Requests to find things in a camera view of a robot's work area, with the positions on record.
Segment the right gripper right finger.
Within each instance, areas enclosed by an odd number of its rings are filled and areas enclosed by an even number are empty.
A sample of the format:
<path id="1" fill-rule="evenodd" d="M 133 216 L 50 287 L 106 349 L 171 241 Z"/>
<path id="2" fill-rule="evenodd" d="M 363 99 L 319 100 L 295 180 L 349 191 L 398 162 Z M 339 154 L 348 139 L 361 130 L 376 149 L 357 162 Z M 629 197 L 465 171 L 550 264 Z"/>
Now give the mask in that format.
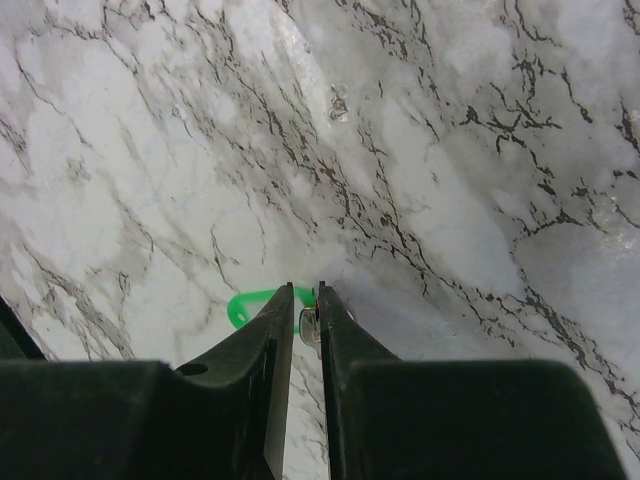
<path id="1" fill-rule="evenodd" d="M 546 360 L 406 361 L 317 294 L 333 479 L 621 479 L 596 403 Z"/>

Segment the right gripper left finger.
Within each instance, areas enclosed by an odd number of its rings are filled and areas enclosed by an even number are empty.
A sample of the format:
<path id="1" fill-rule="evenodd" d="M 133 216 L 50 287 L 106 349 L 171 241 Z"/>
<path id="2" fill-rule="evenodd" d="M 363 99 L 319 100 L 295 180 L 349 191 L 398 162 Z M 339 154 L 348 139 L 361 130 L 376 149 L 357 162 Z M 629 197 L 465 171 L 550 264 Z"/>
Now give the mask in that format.
<path id="1" fill-rule="evenodd" d="M 48 361 L 1 309 L 5 479 L 278 479 L 294 290 L 197 358 Z"/>

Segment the green tagged key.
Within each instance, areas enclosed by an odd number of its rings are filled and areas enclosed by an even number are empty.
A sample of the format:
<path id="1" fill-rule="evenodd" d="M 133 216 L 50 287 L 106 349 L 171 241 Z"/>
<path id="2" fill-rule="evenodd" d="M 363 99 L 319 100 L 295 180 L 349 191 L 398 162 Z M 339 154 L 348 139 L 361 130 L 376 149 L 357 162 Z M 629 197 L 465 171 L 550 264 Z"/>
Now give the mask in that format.
<path id="1" fill-rule="evenodd" d="M 288 285 L 239 293 L 228 302 L 227 317 L 236 332 L 222 343 L 225 348 L 262 351 L 281 338 L 291 345 L 298 335 L 305 345 L 320 350 L 320 320 L 311 288 Z"/>

